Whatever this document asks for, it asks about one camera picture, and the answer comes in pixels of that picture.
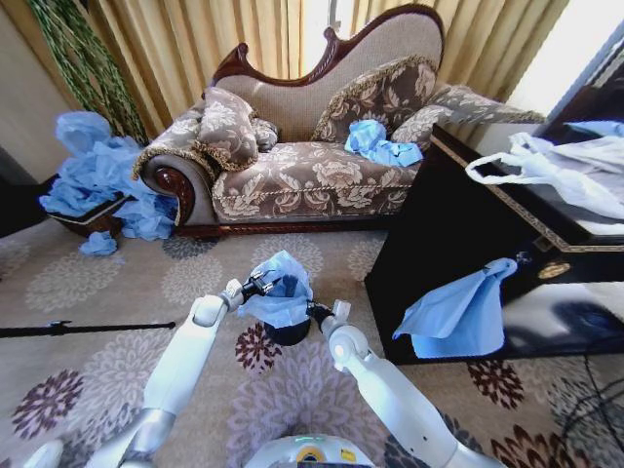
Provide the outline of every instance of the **plant pot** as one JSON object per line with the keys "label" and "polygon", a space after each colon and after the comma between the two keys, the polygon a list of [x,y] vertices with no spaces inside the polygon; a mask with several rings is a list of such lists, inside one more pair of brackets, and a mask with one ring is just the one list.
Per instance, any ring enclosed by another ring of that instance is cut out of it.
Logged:
{"label": "plant pot", "polygon": [[281,327],[276,329],[269,324],[264,324],[264,330],[269,338],[282,346],[293,346],[307,336],[310,331],[310,319],[305,322],[301,322],[298,325],[292,327]]}

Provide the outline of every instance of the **sofa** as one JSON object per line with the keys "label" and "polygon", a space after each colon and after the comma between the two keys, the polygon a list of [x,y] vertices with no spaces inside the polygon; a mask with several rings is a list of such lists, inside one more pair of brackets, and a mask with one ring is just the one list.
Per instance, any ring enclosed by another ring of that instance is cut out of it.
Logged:
{"label": "sofa", "polygon": [[[250,119],[279,129],[277,144],[245,167],[219,164],[211,156],[221,153],[203,153],[194,144],[207,105],[202,98],[146,147],[135,177],[177,198],[181,235],[383,227],[401,208],[418,163],[389,167],[346,151],[350,122],[377,120],[389,139],[424,150],[441,120],[541,120],[468,88],[437,83],[443,31],[437,13],[419,5],[389,10],[349,40],[328,28],[320,62],[294,80],[258,72],[240,44],[207,91],[243,99],[253,110]],[[256,129],[255,136],[263,148],[266,135]]]}

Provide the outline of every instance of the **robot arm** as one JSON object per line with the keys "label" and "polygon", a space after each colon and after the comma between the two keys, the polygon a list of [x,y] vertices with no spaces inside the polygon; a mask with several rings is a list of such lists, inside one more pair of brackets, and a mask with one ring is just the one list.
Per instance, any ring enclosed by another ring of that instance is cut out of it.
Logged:
{"label": "robot arm", "polygon": [[165,443],[176,417],[190,401],[225,315],[252,295],[265,295],[275,286],[264,283],[263,276],[254,275],[245,285],[232,280],[221,294],[195,299],[147,381],[140,413],[93,454],[88,468],[117,468],[122,463],[123,467],[135,466],[126,461],[128,453],[152,454]]}
{"label": "robot arm", "polygon": [[362,397],[410,454],[432,468],[504,467],[459,443],[427,398],[394,366],[378,358],[364,334],[346,323],[350,304],[337,300],[333,314],[311,314],[328,339],[339,371],[349,371]]}
{"label": "robot arm", "polygon": [[[251,277],[245,285],[232,280],[220,295],[195,300],[188,318],[147,382],[141,412],[124,431],[94,453],[88,468],[152,466],[149,462],[129,460],[128,453],[152,454],[165,443],[176,417],[191,398],[221,320],[252,295],[265,295],[275,286],[264,283],[262,276]],[[349,306],[337,301],[332,313],[317,304],[310,309],[310,315],[329,341],[336,368],[349,371],[356,378],[363,398],[401,446],[433,468],[504,466],[469,450],[454,438],[425,396],[393,364],[369,349],[361,331],[346,323]],[[266,460],[267,456],[261,449],[253,460]]]}

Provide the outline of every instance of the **floor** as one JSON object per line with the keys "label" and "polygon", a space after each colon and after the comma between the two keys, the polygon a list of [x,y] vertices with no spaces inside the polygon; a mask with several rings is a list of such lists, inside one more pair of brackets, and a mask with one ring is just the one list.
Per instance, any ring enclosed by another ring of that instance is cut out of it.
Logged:
{"label": "floor", "polygon": [[[315,297],[352,303],[351,321],[381,353],[362,280],[383,232],[257,235],[197,242],[121,239],[86,258],[82,239],[53,220],[0,240],[2,327],[180,323],[192,300],[245,279],[286,249],[312,277]],[[84,466],[130,421],[171,331],[0,340],[0,467],[21,466],[45,442],[65,442],[63,466]],[[402,367],[455,436],[510,467],[624,466],[624,402],[598,410],[582,357]],[[598,387],[624,375],[621,356],[592,357]],[[613,383],[605,397],[622,385]],[[266,441],[320,432],[352,440],[379,466],[424,466],[405,453],[337,372],[313,328],[294,347],[272,343],[250,317],[226,318],[194,398],[158,466],[242,466]]]}

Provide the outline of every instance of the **blue plastic bag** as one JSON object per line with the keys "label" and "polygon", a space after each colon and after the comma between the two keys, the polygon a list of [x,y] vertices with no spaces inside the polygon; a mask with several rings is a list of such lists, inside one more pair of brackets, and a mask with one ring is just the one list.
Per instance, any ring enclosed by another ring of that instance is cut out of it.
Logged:
{"label": "blue plastic bag", "polygon": [[386,139],[386,129],[376,120],[360,120],[349,126],[344,149],[385,166],[406,167],[422,159],[414,143],[394,143]]}
{"label": "blue plastic bag", "polygon": [[39,197],[39,203],[48,213],[80,217],[104,202],[115,200],[110,190],[88,190],[58,178],[48,195]]}
{"label": "blue plastic bag", "polygon": [[419,358],[482,356],[505,340],[500,283],[518,265],[500,258],[483,270],[428,292],[407,310],[393,333],[411,335]]}
{"label": "blue plastic bag", "polygon": [[71,154],[81,157],[93,149],[96,141],[110,138],[110,125],[96,112],[66,112],[57,118],[55,136]]}
{"label": "blue plastic bag", "polygon": [[110,237],[110,232],[94,232],[89,240],[80,246],[80,252],[87,256],[111,255],[117,250],[117,243]]}
{"label": "blue plastic bag", "polygon": [[152,241],[171,235],[176,200],[157,195],[140,180],[131,180],[141,150],[132,138],[111,136],[108,122],[95,112],[61,114],[56,135],[73,157],[58,169],[50,193],[39,198],[47,212],[80,217],[122,192],[136,198],[115,213],[124,220],[122,233],[126,237]]}
{"label": "blue plastic bag", "polygon": [[174,199],[152,193],[135,202],[126,202],[115,212],[115,217],[124,220],[121,230],[124,236],[154,241],[171,236],[175,208]]}
{"label": "blue plastic bag", "polygon": [[263,281],[281,278],[268,295],[254,295],[238,308],[238,315],[253,315],[276,329],[298,325],[306,315],[308,300],[312,300],[308,274],[288,252],[280,251],[252,270],[269,272]]}
{"label": "blue plastic bag", "polygon": [[583,134],[601,137],[624,137],[624,123],[614,120],[590,120],[588,122],[565,122],[571,129]]}

